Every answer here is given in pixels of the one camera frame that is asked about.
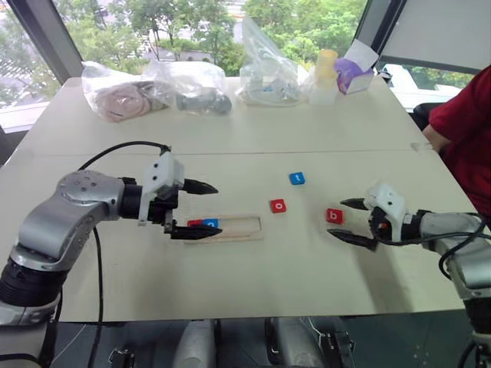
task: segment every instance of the person's arm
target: person's arm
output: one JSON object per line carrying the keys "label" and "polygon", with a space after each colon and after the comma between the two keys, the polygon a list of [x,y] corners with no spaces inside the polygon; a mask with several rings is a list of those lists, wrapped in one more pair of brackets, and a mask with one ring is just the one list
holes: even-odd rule
{"label": "person's arm", "polygon": [[491,67],[477,74],[452,100],[430,112],[424,136],[436,151],[466,139],[490,119]]}
{"label": "person's arm", "polygon": [[448,140],[440,133],[438,133],[430,124],[423,130],[423,135],[430,141],[433,149],[438,153],[444,148],[452,143],[451,140]]}

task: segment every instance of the red shirt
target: red shirt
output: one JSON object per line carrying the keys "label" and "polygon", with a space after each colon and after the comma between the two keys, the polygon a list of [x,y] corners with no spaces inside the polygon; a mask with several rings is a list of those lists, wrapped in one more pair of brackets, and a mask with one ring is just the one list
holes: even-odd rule
{"label": "red shirt", "polygon": [[445,148],[443,161],[477,211],[490,216],[491,66],[452,100],[433,109],[430,124],[452,141]]}

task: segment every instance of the plastic bag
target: plastic bag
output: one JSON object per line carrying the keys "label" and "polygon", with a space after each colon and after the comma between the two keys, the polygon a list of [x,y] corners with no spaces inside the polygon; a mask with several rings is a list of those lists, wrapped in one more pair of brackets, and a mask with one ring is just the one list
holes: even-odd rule
{"label": "plastic bag", "polygon": [[288,59],[275,43],[245,17],[242,42],[249,60],[240,69],[241,88],[237,96],[246,104],[273,107],[294,106],[305,99],[302,83],[307,71]]}
{"label": "plastic bag", "polygon": [[151,61],[143,75],[171,85],[181,111],[224,115],[232,109],[225,72],[203,61]]}
{"label": "plastic bag", "polygon": [[173,99],[170,85],[114,71],[93,61],[84,62],[82,87],[91,109],[114,123],[164,109]]}

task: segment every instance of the green foliage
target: green foliage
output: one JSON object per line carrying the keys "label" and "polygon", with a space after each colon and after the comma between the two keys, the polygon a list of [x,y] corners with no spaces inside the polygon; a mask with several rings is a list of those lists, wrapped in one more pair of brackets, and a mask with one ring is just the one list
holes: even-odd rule
{"label": "green foliage", "polygon": [[182,52],[189,51],[201,51],[202,46],[199,42],[194,42],[191,40],[186,40],[184,38],[174,38],[174,45],[170,43],[170,40],[160,40],[158,45],[161,48],[165,48],[166,50],[172,51],[176,60],[180,60]]}
{"label": "green foliage", "polygon": [[159,59],[159,31],[163,31],[170,43],[168,47],[176,60],[180,59],[179,32],[189,24],[193,9],[187,0],[126,0],[124,10],[130,16],[133,29],[140,35],[153,32],[156,47],[153,49]]}
{"label": "green foliage", "polygon": [[353,41],[366,0],[248,0],[244,10],[289,58],[315,62],[319,50],[340,56]]}
{"label": "green foliage", "polygon": [[473,78],[472,74],[441,71],[428,67],[413,67],[410,65],[403,66],[410,72],[416,85],[425,90],[434,90],[435,84],[444,84],[464,88]]}
{"label": "green foliage", "polygon": [[193,38],[212,55],[213,63],[218,64],[222,51],[233,43],[235,21],[227,12],[224,0],[195,0],[193,5],[194,13],[189,18]]}
{"label": "green foliage", "polygon": [[0,109],[14,103],[17,95],[18,88],[0,83]]}
{"label": "green foliage", "polygon": [[246,59],[246,51],[242,44],[231,42],[227,44],[219,55],[218,66],[225,71],[227,77],[235,77],[239,75],[239,70]]}
{"label": "green foliage", "polygon": [[[8,10],[0,27],[0,70],[11,70],[21,83],[22,90],[32,95],[51,98],[60,84],[35,51],[28,35],[12,11]],[[21,91],[17,87],[0,85],[0,107],[15,102]]]}
{"label": "green foliage", "polygon": [[[127,73],[141,72],[148,60],[140,58],[141,40],[129,25],[122,21],[107,25],[92,0],[57,0],[55,4],[84,60]],[[124,8],[118,5],[114,3],[112,10],[121,19]]]}
{"label": "green foliage", "polygon": [[295,29],[294,0],[248,0],[242,8],[261,28],[269,26],[277,34]]}

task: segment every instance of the floor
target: floor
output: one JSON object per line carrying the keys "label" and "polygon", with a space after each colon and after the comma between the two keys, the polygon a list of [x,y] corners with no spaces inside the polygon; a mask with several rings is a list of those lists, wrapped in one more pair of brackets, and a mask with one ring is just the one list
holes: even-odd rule
{"label": "floor", "polygon": [[[456,366],[471,328],[462,310],[350,317],[344,319],[355,341],[357,368],[447,368]],[[186,321],[133,322],[105,327],[97,367],[110,367],[113,348],[137,348],[138,367],[168,367]],[[52,368],[86,367],[95,326],[61,324]],[[264,320],[223,320],[218,367],[268,366]]]}

